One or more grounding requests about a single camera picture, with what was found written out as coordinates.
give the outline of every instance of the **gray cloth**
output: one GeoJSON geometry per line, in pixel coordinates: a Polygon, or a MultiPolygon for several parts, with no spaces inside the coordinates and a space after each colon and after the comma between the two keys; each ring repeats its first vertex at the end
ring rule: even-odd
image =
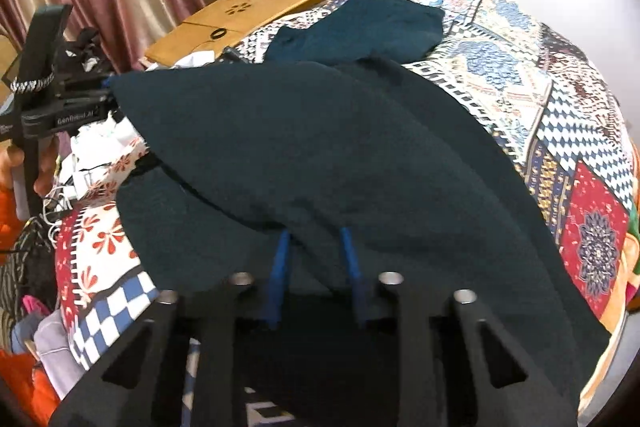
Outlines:
{"type": "Polygon", "coordinates": [[[11,350],[14,354],[20,355],[29,352],[27,346],[24,345],[24,341],[33,339],[33,335],[43,318],[44,315],[40,312],[31,312],[14,326],[11,331],[11,350]]]}
{"type": "Polygon", "coordinates": [[[84,375],[84,369],[71,354],[60,310],[40,323],[33,340],[53,389],[63,399],[84,375]]]}

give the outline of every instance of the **mandala print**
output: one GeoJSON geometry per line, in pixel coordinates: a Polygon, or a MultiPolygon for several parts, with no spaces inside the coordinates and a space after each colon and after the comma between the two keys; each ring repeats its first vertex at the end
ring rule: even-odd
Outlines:
{"type": "Polygon", "coordinates": [[[498,15],[502,15],[507,19],[509,24],[515,28],[528,30],[531,26],[531,17],[524,15],[524,13],[522,13],[518,8],[518,5],[514,2],[496,0],[495,11],[498,15]]]}
{"type": "Polygon", "coordinates": [[[616,277],[616,232],[609,225],[609,217],[594,210],[584,214],[580,231],[580,272],[578,277],[586,283],[586,293],[591,297],[609,293],[611,281],[616,277]]]}
{"type": "Polygon", "coordinates": [[[493,42],[462,41],[449,56],[456,55],[464,55],[467,70],[482,76],[495,89],[503,90],[507,84],[522,85],[515,69],[518,61],[493,42]]]}

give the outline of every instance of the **bed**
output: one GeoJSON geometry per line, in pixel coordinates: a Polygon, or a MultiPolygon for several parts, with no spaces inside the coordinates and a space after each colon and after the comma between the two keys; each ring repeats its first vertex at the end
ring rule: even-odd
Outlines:
{"type": "MultiPolygon", "coordinates": [[[[279,28],[307,28],[345,1],[327,0],[264,26],[245,38],[239,50],[249,61],[261,62],[279,28]]],[[[540,208],[568,275],[611,333],[609,347],[582,391],[580,424],[586,425],[640,347],[638,326],[630,326],[635,321],[627,320],[626,313],[640,285],[640,156],[618,102],[580,49],[511,0],[412,1],[445,11],[445,39],[424,60],[404,66],[462,104],[511,159],[540,208]],[[616,356],[622,344],[626,355],[616,356]]],[[[143,139],[132,136],[58,233],[63,317],[71,350],[85,369],[159,292],[127,239],[114,203],[118,186],[145,152],[143,139]]],[[[184,386],[185,427],[197,354],[193,341],[184,386]]],[[[249,425],[264,420],[260,409],[269,410],[269,423],[291,420],[268,397],[246,392],[249,425]]]]}

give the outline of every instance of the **blue and white checkered fabric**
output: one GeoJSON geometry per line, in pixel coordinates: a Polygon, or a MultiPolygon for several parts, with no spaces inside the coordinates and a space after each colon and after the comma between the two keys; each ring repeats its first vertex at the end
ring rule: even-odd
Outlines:
{"type": "Polygon", "coordinates": [[[70,338],[76,361],[89,369],[158,296],[151,277],[143,271],[127,279],[108,297],[94,300],[70,338]]]}

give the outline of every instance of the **black garment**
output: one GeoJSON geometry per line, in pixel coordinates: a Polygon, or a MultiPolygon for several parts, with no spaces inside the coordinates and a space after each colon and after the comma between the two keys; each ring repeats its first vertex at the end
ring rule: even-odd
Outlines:
{"type": "Polygon", "coordinates": [[[443,16],[440,8],[408,0],[348,0],[311,28],[280,28],[264,61],[334,66],[377,55],[415,62],[442,40],[443,16]]]}
{"type": "Polygon", "coordinates": [[[326,295],[348,286],[338,230],[350,227],[367,278],[474,289],[577,404],[607,333],[513,166],[441,89],[380,59],[222,64],[112,85],[164,162],[117,194],[159,287],[207,290],[274,252],[286,227],[290,290],[326,295]]]}

